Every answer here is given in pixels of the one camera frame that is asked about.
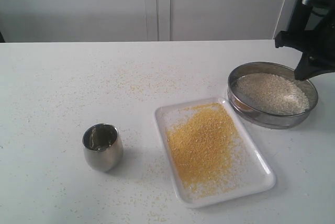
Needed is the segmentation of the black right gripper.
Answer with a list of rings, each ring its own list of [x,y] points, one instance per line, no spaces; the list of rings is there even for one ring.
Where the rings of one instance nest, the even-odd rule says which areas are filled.
[[[307,51],[311,31],[280,31],[274,38],[275,47],[289,47]],[[312,53],[303,53],[294,70],[296,80],[305,81],[315,76],[334,72],[334,9],[328,11],[313,29]]]

